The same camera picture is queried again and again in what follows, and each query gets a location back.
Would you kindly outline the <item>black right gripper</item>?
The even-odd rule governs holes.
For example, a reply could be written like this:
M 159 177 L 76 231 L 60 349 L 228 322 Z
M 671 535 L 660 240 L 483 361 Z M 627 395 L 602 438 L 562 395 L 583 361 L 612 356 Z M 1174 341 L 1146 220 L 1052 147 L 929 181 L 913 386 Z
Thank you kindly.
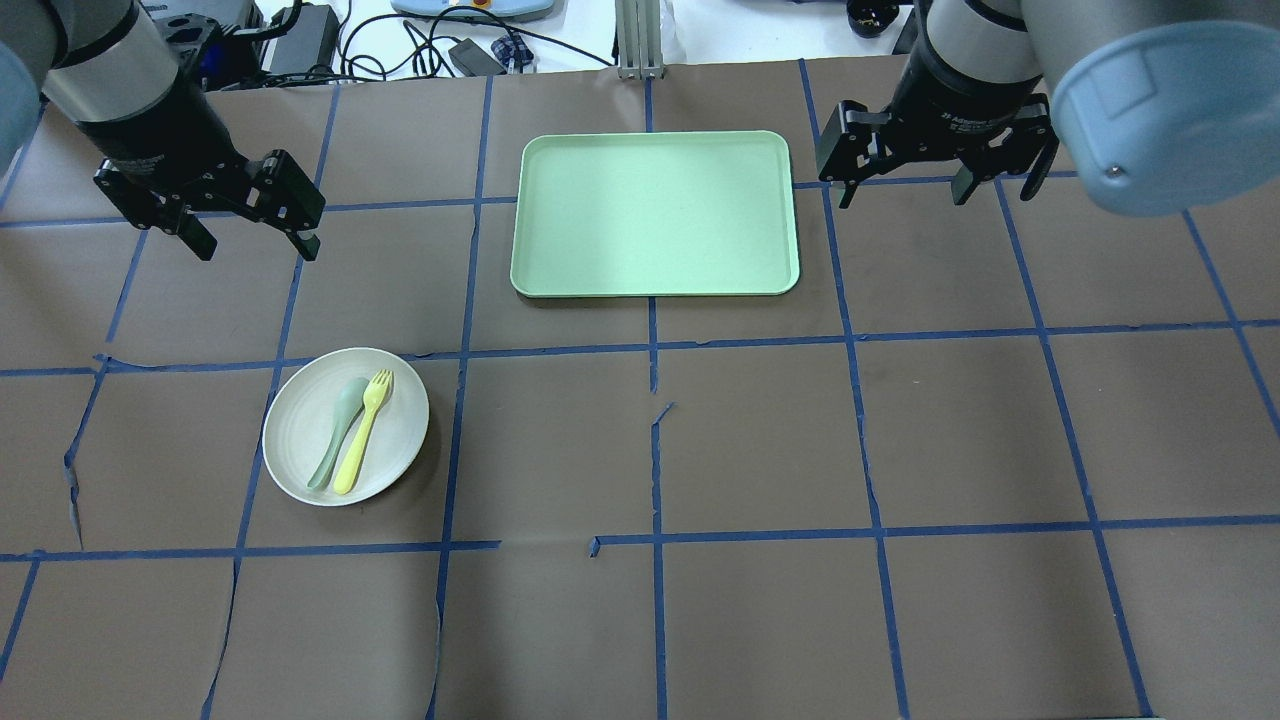
M 1025 85 L 960 92 L 945 86 L 902 86 L 879 111 L 840 101 L 815 143 L 822 181 L 844 182 L 838 209 L 849 209 L 863 181 L 906 164 L 959 160 L 951 179 L 955 206 L 1000 174 L 1041 181 L 1060 140 L 1044 94 Z

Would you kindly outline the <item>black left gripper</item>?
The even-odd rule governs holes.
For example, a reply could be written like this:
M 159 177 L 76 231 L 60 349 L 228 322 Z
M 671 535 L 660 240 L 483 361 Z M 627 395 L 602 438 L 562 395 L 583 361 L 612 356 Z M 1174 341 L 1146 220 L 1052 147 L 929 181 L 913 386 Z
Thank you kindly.
M 104 155 L 93 182 L 116 210 L 136 225 L 175 229 L 201 261 L 212 259 L 218 240 L 187 211 L 234 213 L 288 231 L 303 261 L 317 259 L 321 241 L 312 229 L 326 200 L 316 184 L 280 149 L 260 159 L 241 154 L 205 96 L 169 95 L 129 117 L 96 122 L 93 145 Z

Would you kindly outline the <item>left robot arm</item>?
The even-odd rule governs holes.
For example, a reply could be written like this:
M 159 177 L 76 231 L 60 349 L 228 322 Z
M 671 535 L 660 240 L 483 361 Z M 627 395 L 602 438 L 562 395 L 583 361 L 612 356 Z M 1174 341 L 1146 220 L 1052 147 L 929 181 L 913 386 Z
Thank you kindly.
M 102 154 L 93 183 L 133 227 L 174 236 L 206 261 L 218 242 L 198 214 L 230 211 L 280 231 L 312 261 L 320 190 L 282 149 L 242 155 L 198 82 L 211 46 L 276 38 L 301 8 L 246 29 L 191 14 L 154 19 L 140 1 L 5 1 L 3 164 L 50 101 Z

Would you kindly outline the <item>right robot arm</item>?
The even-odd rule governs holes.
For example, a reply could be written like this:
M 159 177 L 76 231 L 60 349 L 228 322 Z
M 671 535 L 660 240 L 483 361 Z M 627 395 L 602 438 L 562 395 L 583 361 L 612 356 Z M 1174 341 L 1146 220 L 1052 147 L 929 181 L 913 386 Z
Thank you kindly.
M 916 1 L 879 111 L 844 100 L 815 142 L 846 208 L 908 164 L 959 163 L 952 201 L 1001 176 L 1033 199 L 1060 149 L 1128 217 L 1212 205 L 1277 177 L 1275 1 Z

